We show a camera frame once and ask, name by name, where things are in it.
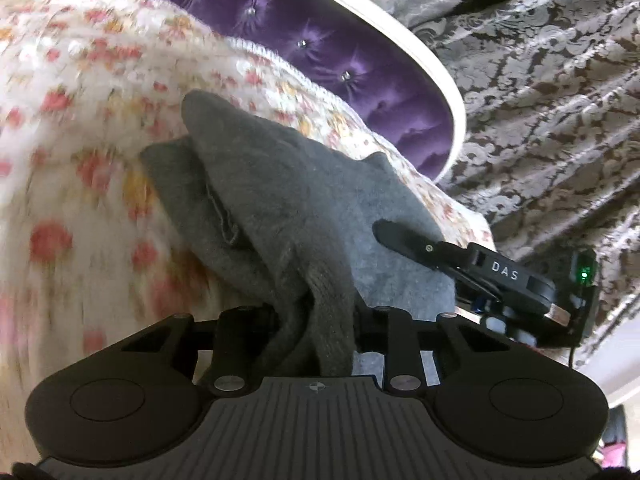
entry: white wall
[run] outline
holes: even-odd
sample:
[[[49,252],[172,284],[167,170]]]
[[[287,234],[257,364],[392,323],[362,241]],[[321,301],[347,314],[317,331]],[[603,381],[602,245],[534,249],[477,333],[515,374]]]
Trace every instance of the white wall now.
[[[609,402],[624,402],[640,390],[640,316],[623,323],[590,361],[580,368],[605,393]]]

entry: floral blanket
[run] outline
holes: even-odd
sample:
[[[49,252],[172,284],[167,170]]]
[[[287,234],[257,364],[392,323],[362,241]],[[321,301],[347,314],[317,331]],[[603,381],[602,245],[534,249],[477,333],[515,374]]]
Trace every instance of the floral blanket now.
[[[137,161],[186,133],[190,89],[353,158],[385,152],[451,242],[492,246],[340,99],[164,0],[0,0],[0,471],[36,460],[22,410],[45,376],[175,312],[243,301],[186,251]]]

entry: bed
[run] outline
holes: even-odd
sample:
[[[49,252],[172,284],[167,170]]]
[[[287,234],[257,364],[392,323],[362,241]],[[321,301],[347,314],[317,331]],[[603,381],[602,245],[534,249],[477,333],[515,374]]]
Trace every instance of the bed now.
[[[351,14],[331,5],[334,20],[368,27],[371,41],[349,43],[347,34],[333,45],[344,58],[322,58],[334,59],[331,70],[316,63],[303,73],[168,0],[0,0],[0,470],[36,460],[22,410],[44,377],[176,312],[211,319],[252,300],[186,250],[138,161],[150,143],[185,134],[180,102],[191,89],[222,95],[351,158],[385,153],[448,241],[492,246],[481,216],[447,197],[361,117],[381,121],[391,136],[410,131],[415,109],[413,125],[434,137],[418,160],[438,177],[464,127],[444,67],[421,43],[412,57],[366,22],[344,22]],[[251,8],[241,7],[245,19],[258,16]],[[357,71],[386,48],[390,65],[378,74],[386,84]],[[380,96],[400,88],[394,74],[414,81],[415,93],[376,114]],[[378,92],[369,115],[345,101],[365,106],[367,81]]]
[[[465,113],[449,73],[367,0],[169,1],[224,36],[277,52],[345,99],[369,128],[433,180],[455,161]]]
[[[207,21],[208,0],[172,1]],[[308,56],[311,42],[300,31],[310,29],[300,12],[261,0],[286,17],[262,37],[266,22],[238,18],[252,1],[236,2],[240,9],[225,23],[209,25],[269,43],[345,98],[421,173],[487,218],[501,252],[527,260],[558,244],[596,249],[603,294],[578,366],[640,312],[640,0],[335,0],[437,82],[436,99],[444,96],[453,125],[428,117],[425,98],[411,97],[414,79],[404,72],[390,90],[394,68],[370,70],[386,64],[388,43],[384,50],[358,42],[362,31],[354,28],[348,47],[320,34],[331,47]],[[315,0],[295,1],[316,18]],[[290,24],[295,33],[282,35]],[[363,56],[364,44],[376,46]],[[431,52],[453,76],[463,104]],[[353,78],[357,70],[345,62],[364,57],[366,68]]]

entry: logo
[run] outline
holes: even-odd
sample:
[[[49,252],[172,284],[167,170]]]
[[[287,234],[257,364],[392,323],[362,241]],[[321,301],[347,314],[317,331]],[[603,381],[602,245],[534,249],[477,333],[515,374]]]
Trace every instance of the logo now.
[[[312,392],[318,393],[321,392],[322,390],[324,390],[326,388],[326,384],[324,383],[311,383],[309,385],[309,389]]]
[[[501,266],[500,263],[494,261],[493,265],[491,266],[491,270],[493,272],[500,272],[501,275],[506,276],[507,278],[511,278],[512,280],[517,280],[518,279],[518,271],[517,270],[512,270],[511,273],[509,273],[509,267],[507,266]]]

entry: metal bolt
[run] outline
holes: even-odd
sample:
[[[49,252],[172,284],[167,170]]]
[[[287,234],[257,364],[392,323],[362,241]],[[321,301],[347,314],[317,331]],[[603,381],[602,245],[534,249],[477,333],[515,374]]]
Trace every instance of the metal bolt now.
[[[391,379],[391,386],[401,392],[410,392],[420,388],[420,379],[412,375],[396,375]]]
[[[221,392],[236,392],[244,388],[244,379],[237,375],[223,375],[218,377],[213,385]]]
[[[390,310],[391,310],[390,306],[386,306],[386,305],[377,306],[377,307],[374,307],[373,309],[373,315],[379,319],[386,319],[386,315],[389,313]]]

